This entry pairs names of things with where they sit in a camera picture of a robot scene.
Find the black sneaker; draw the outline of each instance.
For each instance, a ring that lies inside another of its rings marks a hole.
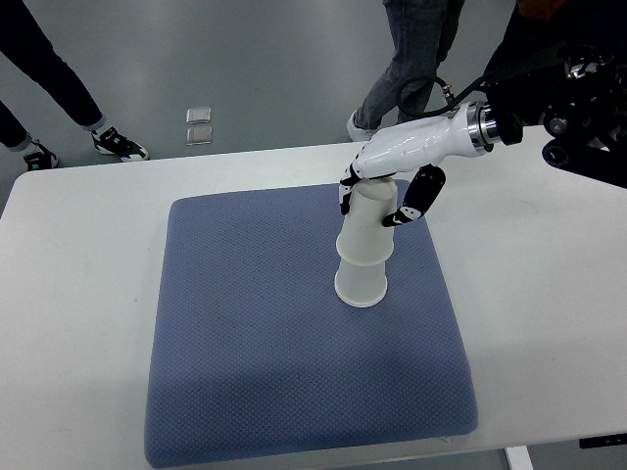
[[[35,140],[33,144],[39,150],[24,156],[24,161],[28,165],[28,171],[56,168],[59,164],[57,156],[41,145],[38,140]]]
[[[150,158],[146,149],[119,134],[113,126],[100,134],[100,139],[93,133],[91,138],[98,152],[104,155],[117,155],[123,162],[141,162]]]

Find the white table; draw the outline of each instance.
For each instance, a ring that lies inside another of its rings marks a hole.
[[[549,167],[548,136],[527,134],[446,159],[427,215],[470,360],[476,431],[190,468],[339,466],[625,432],[627,190]],[[19,178],[0,219],[0,468],[150,468],[144,408],[171,203],[334,183],[360,147]]]

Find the black cable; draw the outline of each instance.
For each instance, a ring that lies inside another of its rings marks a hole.
[[[396,105],[399,107],[399,110],[401,110],[402,113],[406,114],[407,116],[411,118],[416,118],[416,119],[433,118],[434,116],[439,116],[444,113],[447,113],[448,111],[453,110],[459,103],[461,103],[461,101],[464,98],[466,98],[473,91],[475,90],[483,91],[480,85],[481,83],[486,81],[491,75],[492,75],[492,72],[490,71],[481,75],[479,78],[477,78],[472,83],[470,83],[461,93],[457,95],[457,97],[455,97],[455,99],[453,99],[453,101],[451,101],[451,103],[449,103],[444,108],[440,108],[439,110],[428,111],[424,113],[414,113],[405,107],[405,104],[403,103],[403,99],[402,99],[402,94],[403,94],[403,90],[405,89],[405,87],[408,86],[410,83],[414,83],[415,81],[427,80],[427,81],[432,81],[434,83],[437,83],[438,85],[440,85],[441,88],[444,88],[445,86],[447,86],[447,82],[436,75],[413,76],[405,80],[403,83],[401,83],[398,90],[396,91]]]

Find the jeans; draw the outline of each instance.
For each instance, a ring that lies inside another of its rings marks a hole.
[[[394,56],[377,79],[355,116],[355,125],[376,129],[381,119],[396,107],[396,92],[406,79],[435,75],[446,59],[458,32],[464,0],[384,0]],[[404,90],[403,104],[421,113],[431,96],[431,82],[414,82]],[[398,123],[412,120],[399,112]]]
[[[0,0],[0,52],[37,82],[85,130],[104,123],[104,116],[68,64],[57,56],[22,0]],[[31,138],[0,101],[0,142],[12,151]]]

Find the table leg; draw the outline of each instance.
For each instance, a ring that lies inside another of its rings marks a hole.
[[[526,446],[506,447],[509,470],[533,470]]]

